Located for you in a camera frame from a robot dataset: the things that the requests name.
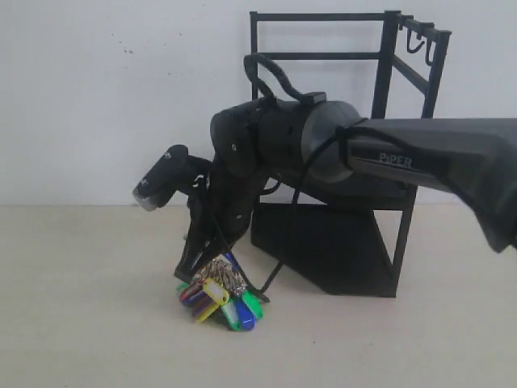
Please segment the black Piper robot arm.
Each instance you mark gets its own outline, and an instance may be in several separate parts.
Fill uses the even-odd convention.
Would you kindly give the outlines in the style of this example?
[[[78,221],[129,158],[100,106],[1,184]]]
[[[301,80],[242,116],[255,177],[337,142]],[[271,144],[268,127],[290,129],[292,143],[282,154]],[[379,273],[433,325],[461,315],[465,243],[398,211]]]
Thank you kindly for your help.
[[[191,223],[174,273],[184,281],[248,230],[271,175],[338,183],[355,174],[450,192],[475,214],[494,251],[516,244],[513,118],[368,119],[349,104],[257,99],[218,112],[215,150],[188,200]]]

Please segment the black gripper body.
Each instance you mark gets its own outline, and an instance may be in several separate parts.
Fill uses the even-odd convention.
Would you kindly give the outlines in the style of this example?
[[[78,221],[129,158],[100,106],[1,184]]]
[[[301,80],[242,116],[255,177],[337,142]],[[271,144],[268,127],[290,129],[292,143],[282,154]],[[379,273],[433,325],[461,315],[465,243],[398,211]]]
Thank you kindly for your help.
[[[187,242],[200,247],[208,240],[220,239],[221,230],[231,247],[248,230],[254,203],[265,186],[265,170],[259,168],[247,177],[232,174],[220,156],[212,160],[205,202],[190,201],[191,224]]]

